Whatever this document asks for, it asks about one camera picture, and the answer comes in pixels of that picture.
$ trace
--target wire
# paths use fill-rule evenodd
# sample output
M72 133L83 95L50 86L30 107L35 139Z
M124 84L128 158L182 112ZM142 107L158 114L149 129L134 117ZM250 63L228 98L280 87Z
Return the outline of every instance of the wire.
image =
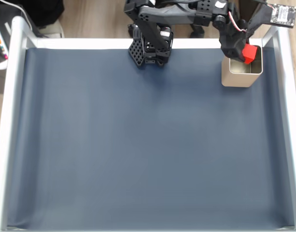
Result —
M25 12L20 6L17 6L17 5L15 5L15 4L12 4L12 3L7 2L7 1L5 1L5 0L0 0L0 1L3 2L3 3L5 3L5 4L7 4L7 5L13 6L13 7L15 7L15 8L21 10L22 13L24 14L24 17L25 17L26 20L27 20L27 23L28 23L30 29L33 30L32 25L31 25L31 23L30 23L30 21L29 21L29 19L28 19L28 16L27 16L26 12Z
M267 3L267 2L264 1L264 0L253 0L253 1L256 1L256 2L258 2L258 3L260 3L260 4L264 4L264 5L266 5L266 6L270 7L270 8L272 8L273 11L276 11L276 8L275 8L275 7L273 7L271 4Z
M233 19L232 13L231 13L230 11L229 11L228 13L229 13L229 16L230 16L230 20L231 20L233 26L236 28L236 30L238 30L238 31L242 31L242 32L246 33L247 31L246 31L245 29L240 29L240 28L237 26L235 20Z

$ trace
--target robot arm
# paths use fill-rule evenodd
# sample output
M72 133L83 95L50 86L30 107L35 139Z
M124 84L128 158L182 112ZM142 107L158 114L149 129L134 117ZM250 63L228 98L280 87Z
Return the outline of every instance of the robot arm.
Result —
M133 43L129 53L138 66L168 62L173 41L172 25L190 24L195 32L212 25L220 33L221 49L232 59L244 62L243 49L262 24L294 26L296 8L262 4L246 22L228 0L126 0L124 12L133 20L129 32Z

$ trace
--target black bracket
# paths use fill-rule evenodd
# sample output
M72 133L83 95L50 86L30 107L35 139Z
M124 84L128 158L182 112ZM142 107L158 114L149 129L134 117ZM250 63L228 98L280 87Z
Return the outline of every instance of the black bracket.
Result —
M168 62L172 51L173 33L170 28L160 28L160 35L168 43L168 48L155 48L142 34L136 24L129 25L129 31L133 30L133 43L129 48L129 53L137 66L145 64L155 64L163 66Z

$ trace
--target tray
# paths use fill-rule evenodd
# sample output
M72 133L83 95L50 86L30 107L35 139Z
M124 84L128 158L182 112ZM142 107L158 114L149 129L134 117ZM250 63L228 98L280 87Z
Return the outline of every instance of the tray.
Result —
M250 88L222 86L217 40L194 43L206 49L187 41L173 45L164 68L139 70L125 40L87 50L32 38L13 91L0 227L296 229L296 121L286 120L296 106L285 110L281 81L294 77L282 79L274 40L264 38L264 73Z

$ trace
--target wooden floor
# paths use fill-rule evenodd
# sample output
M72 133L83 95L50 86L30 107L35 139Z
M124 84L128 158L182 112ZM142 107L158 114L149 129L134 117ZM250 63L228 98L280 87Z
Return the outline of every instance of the wooden floor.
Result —
M296 0L268 0L296 6ZM124 14L124 0L65 0L65 12L60 18L65 37L68 38L128 38L127 25L131 20ZM254 35L261 38L268 30L262 26ZM188 38L190 26L176 26L176 38ZM212 26L205 28L206 38L218 38L219 33ZM296 25L290 30L294 70L296 74ZM2 106L0 95L0 112Z

